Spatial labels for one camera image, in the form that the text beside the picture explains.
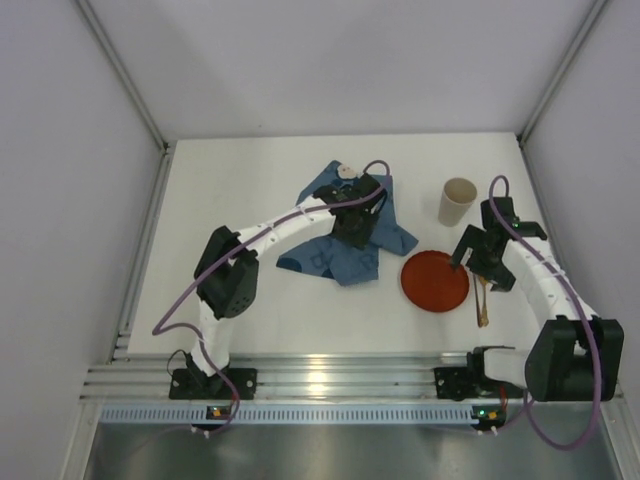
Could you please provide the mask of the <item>blue letter-print cloth napkin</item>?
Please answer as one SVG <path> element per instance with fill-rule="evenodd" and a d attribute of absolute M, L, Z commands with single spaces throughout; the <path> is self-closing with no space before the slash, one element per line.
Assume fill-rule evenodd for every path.
<path fill-rule="evenodd" d="M 386 182 L 387 200 L 367 245 L 354 248 L 324 235 L 303 242 L 281 254 L 276 266 L 295 273 L 327 278 L 346 287 L 378 278 L 379 253 L 409 254 L 418 244 L 415 236 L 401 227 L 395 214 L 393 182 Z"/>

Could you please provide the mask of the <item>red round plastic plate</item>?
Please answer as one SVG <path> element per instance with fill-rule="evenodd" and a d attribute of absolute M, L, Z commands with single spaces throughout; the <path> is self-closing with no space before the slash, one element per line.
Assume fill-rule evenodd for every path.
<path fill-rule="evenodd" d="M 470 289 L 468 274 L 461 266 L 451 266 L 447 253 L 426 250 L 411 256 L 403 265 L 400 284 L 407 299 L 416 307 L 445 313 L 459 307 Z"/>

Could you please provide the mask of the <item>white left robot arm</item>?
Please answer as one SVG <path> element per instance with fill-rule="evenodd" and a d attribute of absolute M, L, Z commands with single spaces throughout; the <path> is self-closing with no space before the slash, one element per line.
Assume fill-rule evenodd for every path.
<path fill-rule="evenodd" d="M 262 255 L 286 242 L 306 242 L 316 236 L 364 249 L 386 203 L 385 186 L 384 180 L 363 174 L 351 186 L 321 186 L 265 223 L 239 231 L 217 228 L 194 273 L 201 329 L 191 350 L 194 367 L 212 377 L 228 366 L 231 320 L 256 298 Z"/>

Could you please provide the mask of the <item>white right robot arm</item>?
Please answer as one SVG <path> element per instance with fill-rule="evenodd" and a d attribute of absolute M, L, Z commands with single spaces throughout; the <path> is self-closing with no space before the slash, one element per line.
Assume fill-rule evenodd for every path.
<path fill-rule="evenodd" d="M 481 204 L 482 225 L 468 226 L 451 259 L 488 281 L 492 290 L 524 294 L 537 336 L 527 347 L 477 347 L 468 354 L 476 375 L 526 390 L 539 402 L 606 402 L 614 397 L 624 343 L 615 319 L 604 319 L 572 288 L 540 224 L 523 221 L 509 196 Z"/>

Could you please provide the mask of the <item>copper-coloured fork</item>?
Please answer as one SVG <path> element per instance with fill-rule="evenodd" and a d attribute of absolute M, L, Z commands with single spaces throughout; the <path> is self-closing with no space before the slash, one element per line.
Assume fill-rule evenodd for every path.
<path fill-rule="evenodd" d="M 475 297 L 475 307 L 476 307 L 476 320 L 477 326 L 479 328 L 484 328 L 488 325 L 488 320 L 486 318 L 484 303 L 480 299 L 480 281 L 478 276 L 473 274 L 473 288 L 474 288 L 474 297 Z"/>

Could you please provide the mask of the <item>beige paper cup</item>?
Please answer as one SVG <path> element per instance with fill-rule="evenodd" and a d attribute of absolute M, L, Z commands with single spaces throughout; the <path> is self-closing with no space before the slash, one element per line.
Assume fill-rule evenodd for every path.
<path fill-rule="evenodd" d="M 477 188 L 466 178 L 456 177 L 443 186 L 438 220 L 446 227 L 456 226 L 477 198 Z"/>

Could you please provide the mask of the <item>gold ornate spoon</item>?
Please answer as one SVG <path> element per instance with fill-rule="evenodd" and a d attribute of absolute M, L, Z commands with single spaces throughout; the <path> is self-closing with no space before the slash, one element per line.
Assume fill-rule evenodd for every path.
<path fill-rule="evenodd" d="M 489 325 L 489 315 L 488 315 L 488 303 L 487 303 L 487 295 L 489 291 L 489 282 L 484 278 L 480 277 L 479 281 L 482 287 L 482 305 L 480 309 L 480 327 L 487 327 Z"/>

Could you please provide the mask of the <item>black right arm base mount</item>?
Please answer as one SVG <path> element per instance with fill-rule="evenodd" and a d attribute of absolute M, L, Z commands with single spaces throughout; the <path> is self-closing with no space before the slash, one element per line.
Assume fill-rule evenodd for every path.
<path fill-rule="evenodd" d="M 463 366 L 444 366 L 433 370 L 438 399 L 462 401 L 467 399 L 521 399 L 523 390 L 511 383 L 489 378 L 485 374 L 484 353 L 488 350 L 513 350 L 506 346 L 475 347 L 466 353 Z"/>

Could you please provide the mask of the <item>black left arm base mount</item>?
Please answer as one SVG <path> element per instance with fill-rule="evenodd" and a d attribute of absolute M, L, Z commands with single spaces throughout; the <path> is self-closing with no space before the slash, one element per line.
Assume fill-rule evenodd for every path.
<path fill-rule="evenodd" d="M 257 389 L 258 371 L 254 368 L 225 367 L 222 372 L 237 390 L 218 374 L 207 376 L 195 365 L 192 356 L 180 350 L 185 366 L 168 370 L 171 377 L 169 398 L 171 400 L 253 400 Z"/>

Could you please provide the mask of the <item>right aluminium corner post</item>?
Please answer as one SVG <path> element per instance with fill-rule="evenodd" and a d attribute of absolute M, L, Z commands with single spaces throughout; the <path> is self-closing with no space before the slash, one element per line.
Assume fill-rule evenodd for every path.
<path fill-rule="evenodd" d="M 517 143 L 520 148 L 524 148 L 526 146 L 536 127 L 550 108 L 554 98 L 557 96 L 561 87 L 567 80 L 571 69 L 577 62 L 581 52 L 585 48 L 593 32 L 596 30 L 610 4 L 611 1 L 609 0 L 596 0 L 590 2 L 589 8 L 580 20 L 575 32 L 571 35 L 557 65 L 552 70 L 541 95 L 538 97 L 533 109 L 527 116 L 522 129 L 516 135 Z"/>

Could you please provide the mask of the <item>aluminium corner post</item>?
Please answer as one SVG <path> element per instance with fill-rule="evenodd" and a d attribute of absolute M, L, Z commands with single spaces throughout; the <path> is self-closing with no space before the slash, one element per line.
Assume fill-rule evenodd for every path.
<path fill-rule="evenodd" d="M 593 32 L 596 30 L 610 4 L 611 1 L 609 0 L 596 0 L 590 2 L 589 8 L 580 20 L 575 32 L 571 35 L 557 65 L 552 70 L 541 95 L 538 97 L 533 109 L 527 116 L 522 129 L 516 135 L 517 143 L 520 148 L 524 148 L 526 146 L 536 127 L 550 108 L 554 98 L 557 96 L 561 87 L 567 80 L 571 69 L 577 62 L 581 52 L 585 48 Z"/>
<path fill-rule="evenodd" d="M 105 55 L 111 70 L 114 72 L 132 107 L 142 121 L 147 132 L 151 136 L 156 147 L 165 152 L 168 149 L 168 141 L 161 133 L 156 121 L 153 119 L 146 102 L 133 81 L 124 61 L 113 44 L 106 28 L 99 19 L 93 5 L 87 0 L 73 0 L 72 4 L 78 10 L 82 20 L 86 23 L 90 34 L 96 40 L 100 50 Z"/>

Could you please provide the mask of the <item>aluminium front rail frame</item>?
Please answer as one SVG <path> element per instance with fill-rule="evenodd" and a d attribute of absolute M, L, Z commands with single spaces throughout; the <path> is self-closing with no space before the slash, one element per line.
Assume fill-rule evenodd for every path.
<path fill-rule="evenodd" d="M 399 355 L 236 355 L 235 368 L 257 371 L 258 400 L 430 400 L 435 369 L 461 367 L 463 352 Z M 88 369 L 83 400 L 158 400 L 168 396 L 170 374 L 184 355 L 118 356 Z"/>

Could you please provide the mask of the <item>left aluminium corner post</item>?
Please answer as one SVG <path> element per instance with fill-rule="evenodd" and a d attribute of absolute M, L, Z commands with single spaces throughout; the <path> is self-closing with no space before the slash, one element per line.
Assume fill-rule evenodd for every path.
<path fill-rule="evenodd" d="M 100 50 L 105 55 L 111 70 L 114 72 L 132 107 L 142 121 L 147 132 L 151 136 L 156 147 L 165 152 L 168 149 L 168 141 L 161 133 L 156 121 L 153 119 L 146 102 L 133 81 L 124 61 L 113 44 L 106 28 L 99 19 L 93 5 L 87 0 L 73 0 L 72 4 L 78 10 L 82 20 L 86 23 L 90 34 L 96 40 Z"/>

